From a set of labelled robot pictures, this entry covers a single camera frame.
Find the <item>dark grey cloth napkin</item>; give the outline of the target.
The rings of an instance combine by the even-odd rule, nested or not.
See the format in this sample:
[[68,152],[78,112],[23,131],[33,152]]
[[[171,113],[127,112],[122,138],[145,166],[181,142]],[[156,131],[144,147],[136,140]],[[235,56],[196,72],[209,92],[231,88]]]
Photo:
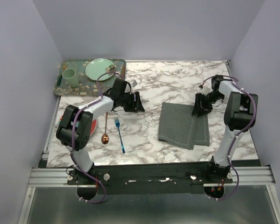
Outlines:
[[162,103],[158,140],[192,150],[195,145],[210,146],[208,116],[193,116],[192,105]]

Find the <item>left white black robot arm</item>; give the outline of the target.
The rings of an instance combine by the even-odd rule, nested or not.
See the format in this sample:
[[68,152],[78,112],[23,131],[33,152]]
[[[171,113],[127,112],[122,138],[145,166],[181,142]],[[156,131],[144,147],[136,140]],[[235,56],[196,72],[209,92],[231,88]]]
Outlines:
[[101,115],[122,107],[125,112],[145,112],[139,92],[132,83],[117,78],[113,86],[97,99],[81,108],[68,105],[59,123],[56,137],[70,152],[74,167],[79,171],[78,179],[90,184],[96,178],[91,170],[94,163],[90,159],[86,145],[89,141],[92,122]]

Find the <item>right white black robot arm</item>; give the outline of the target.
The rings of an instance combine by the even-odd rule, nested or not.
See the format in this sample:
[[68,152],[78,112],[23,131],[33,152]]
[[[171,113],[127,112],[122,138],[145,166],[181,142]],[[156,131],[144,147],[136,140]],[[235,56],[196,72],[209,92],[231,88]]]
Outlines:
[[225,132],[220,146],[211,158],[205,171],[205,178],[211,183],[226,178],[232,166],[232,156],[242,136],[253,127],[256,121],[258,95],[250,94],[236,85],[238,79],[214,75],[211,80],[212,91],[208,94],[197,93],[192,115],[201,117],[213,110],[212,104],[228,99],[224,124]]

